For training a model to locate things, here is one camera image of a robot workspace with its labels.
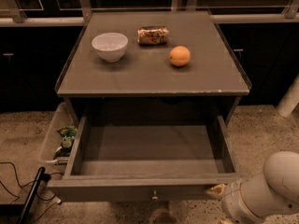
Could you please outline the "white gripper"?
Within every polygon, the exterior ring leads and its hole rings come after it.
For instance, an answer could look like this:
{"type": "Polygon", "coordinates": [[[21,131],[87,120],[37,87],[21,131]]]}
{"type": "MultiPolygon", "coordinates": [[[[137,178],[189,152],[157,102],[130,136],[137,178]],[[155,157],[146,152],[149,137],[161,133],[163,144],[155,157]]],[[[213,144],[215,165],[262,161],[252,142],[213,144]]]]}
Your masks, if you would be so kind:
{"type": "Polygon", "coordinates": [[[262,224],[263,218],[255,216],[245,205],[241,196],[242,179],[228,184],[218,184],[205,190],[213,199],[221,199],[223,212],[235,224],[262,224]]]}

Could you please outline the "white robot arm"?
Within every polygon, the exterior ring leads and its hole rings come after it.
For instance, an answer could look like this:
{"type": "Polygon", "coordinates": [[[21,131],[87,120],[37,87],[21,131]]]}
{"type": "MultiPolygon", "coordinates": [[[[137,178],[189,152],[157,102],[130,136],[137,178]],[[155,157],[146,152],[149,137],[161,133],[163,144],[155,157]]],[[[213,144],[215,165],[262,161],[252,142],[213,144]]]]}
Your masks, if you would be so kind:
{"type": "Polygon", "coordinates": [[[299,79],[278,106],[239,107],[229,125],[245,175],[207,193],[221,200],[221,224],[262,224],[299,211],[299,79]]]}

